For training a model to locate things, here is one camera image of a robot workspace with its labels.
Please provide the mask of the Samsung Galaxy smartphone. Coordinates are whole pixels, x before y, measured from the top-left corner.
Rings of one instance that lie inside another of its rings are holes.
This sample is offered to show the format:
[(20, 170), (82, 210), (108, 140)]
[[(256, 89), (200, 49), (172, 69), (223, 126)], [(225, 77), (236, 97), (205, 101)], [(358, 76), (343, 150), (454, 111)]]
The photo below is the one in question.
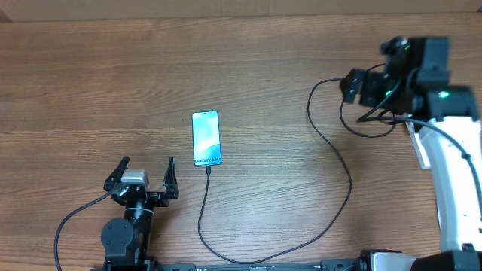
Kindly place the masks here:
[(197, 167), (221, 165), (221, 133), (218, 112), (194, 112), (191, 119), (194, 165)]

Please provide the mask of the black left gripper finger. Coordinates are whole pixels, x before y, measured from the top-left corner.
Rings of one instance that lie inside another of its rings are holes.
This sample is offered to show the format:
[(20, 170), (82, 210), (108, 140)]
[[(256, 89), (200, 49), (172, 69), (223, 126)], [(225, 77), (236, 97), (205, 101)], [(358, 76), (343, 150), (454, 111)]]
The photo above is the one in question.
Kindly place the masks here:
[(175, 158), (169, 158), (169, 165), (164, 175), (163, 186), (165, 187), (166, 198), (178, 199), (178, 182), (175, 175)]
[(128, 168), (128, 163), (130, 158), (124, 156), (122, 160), (117, 165), (116, 169), (108, 176), (104, 182), (103, 190), (111, 191), (116, 183), (121, 182), (122, 175), (124, 174), (125, 170)]

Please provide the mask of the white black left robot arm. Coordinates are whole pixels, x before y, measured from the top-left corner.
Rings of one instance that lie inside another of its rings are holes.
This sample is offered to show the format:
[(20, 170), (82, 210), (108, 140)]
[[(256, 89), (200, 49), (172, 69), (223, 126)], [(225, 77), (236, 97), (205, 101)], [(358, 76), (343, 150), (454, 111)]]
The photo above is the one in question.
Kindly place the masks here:
[(104, 183), (104, 190), (124, 207), (124, 216), (110, 220), (101, 232), (105, 248), (104, 270), (161, 270), (155, 257), (148, 255), (151, 226), (156, 208), (166, 208), (179, 196), (175, 176), (175, 160), (169, 164), (163, 179), (164, 191), (148, 189), (148, 173), (144, 169), (129, 169), (129, 157), (123, 157)]

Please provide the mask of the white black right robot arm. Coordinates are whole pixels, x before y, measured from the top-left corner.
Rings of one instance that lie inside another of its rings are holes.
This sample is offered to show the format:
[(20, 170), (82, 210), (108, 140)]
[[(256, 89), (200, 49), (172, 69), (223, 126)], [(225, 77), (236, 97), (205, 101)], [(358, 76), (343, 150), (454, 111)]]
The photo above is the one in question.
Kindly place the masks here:
[(411, 127), (432, 173), (441, 237), (427, 257), (364, 250), (353, 270), (481, 268), (481, 121), (471, 88), (449, 83), (449, 49), (446, 37), (398, 36), (380, 46), (382, 72), (353, 69), (340, 82), (343, 102), (370, 109), (360, 123)]

